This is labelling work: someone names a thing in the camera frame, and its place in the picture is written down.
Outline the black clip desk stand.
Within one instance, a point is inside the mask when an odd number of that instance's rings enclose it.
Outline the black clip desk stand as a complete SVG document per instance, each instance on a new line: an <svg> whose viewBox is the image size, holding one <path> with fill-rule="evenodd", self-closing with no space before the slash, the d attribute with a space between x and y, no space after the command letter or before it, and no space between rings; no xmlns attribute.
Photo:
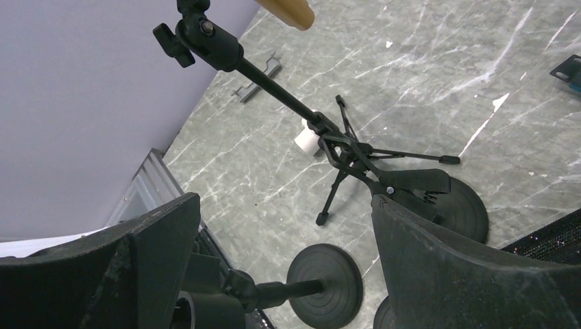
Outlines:
<svg viewBox="0 0 581 329"><path fill-rule="evenodd" d="M176 300L170 328L249 328L247 315L289 302L311 328L343 328L360 311L363 283L354 259L328 243L294 257L285 282L256 283L221 259L193 253Z"/></svg>

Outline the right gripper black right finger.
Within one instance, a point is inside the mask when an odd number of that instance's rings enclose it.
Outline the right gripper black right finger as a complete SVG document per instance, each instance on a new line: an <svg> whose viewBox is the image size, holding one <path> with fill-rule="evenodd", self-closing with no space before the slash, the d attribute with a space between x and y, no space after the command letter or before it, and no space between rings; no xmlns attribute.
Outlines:
<svg viewBox="0 0 581 329"><path fill-rule="evenodd" d="M580 267L472 241L383 195L372 223L396 328L579 328Z"/></svg>

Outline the black tripod shock-mount stand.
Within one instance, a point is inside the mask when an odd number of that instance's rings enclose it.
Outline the black tripod shock-mount stand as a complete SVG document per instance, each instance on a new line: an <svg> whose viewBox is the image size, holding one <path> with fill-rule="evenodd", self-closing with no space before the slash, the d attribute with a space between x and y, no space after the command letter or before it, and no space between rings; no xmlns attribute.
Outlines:
<svg viewBox="0 0 581 329"><path fill-rule="evenodd" d="M199 57L218 71L238 71L301 118L307 120L308 127L319 138L327 133L335 133L352 136L358 140L346 116L342 117L345 128L341 130L323 113L309 109L308 106L274 82L266 73L245 59L243 46L237 37L213 23L206 16L206 11L209 8L209 1L177 2L177 10L182 17L175 28L171 29L167 24L161 23L153 29L153 35L165 54L176 59L183 68L193 65L195 58ZM412 156L409 158L436 160L446 165L457 165L460 162L457 156L410 154Z"/></svg>

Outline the gold condenser microphone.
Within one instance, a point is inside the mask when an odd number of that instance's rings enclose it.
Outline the gold condenser microphone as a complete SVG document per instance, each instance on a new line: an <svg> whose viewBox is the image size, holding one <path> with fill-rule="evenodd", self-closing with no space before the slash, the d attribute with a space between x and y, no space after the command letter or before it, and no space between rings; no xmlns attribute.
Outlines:
<svg viewBox="0 0 581 329"><path fill-rule="evenodd" d="M312 27L315 14L307 0L256 0L264 9L290 27L306 31Z"/></svg>

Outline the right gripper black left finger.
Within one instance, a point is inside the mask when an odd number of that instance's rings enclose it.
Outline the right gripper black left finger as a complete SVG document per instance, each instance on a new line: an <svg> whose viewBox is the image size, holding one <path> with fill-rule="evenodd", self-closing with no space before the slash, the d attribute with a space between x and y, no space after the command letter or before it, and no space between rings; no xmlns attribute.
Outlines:
<svg viewBox="0 0 581 329"><path fill-rule="evenodd" d="M94 234L1 259L2 328L168 328L198 233L186 193Z"/></svg>

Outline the black pink-mic desk stand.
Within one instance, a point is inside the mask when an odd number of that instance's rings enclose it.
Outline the black pink-mic desk stand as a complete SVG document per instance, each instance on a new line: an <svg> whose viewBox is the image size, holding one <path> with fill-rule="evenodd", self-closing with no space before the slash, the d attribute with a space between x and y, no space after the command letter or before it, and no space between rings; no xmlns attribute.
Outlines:
<svg viewBox="0 0 581 329"><path fill-rule="evenodd" d="M411 157L400 151L375 149L352 136L327 133L319 147L338 169L316 224L324 226L341 182L348 176L363 182L372 195L384 195L414 214L479 243L489 234L489 216L479 195L441 169L383 170L373 161Z"/></svg>

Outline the black mesh-head microphone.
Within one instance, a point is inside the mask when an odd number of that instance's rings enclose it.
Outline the black mesh-head microphone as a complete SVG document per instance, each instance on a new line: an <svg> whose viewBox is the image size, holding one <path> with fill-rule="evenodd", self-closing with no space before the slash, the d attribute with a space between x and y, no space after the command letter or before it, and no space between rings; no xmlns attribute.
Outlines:
<svg viewBox="0 0 581 329"><path fill-rule="evenodd" d="M518 256L580 265L580 209L502 248Z"/></svg>

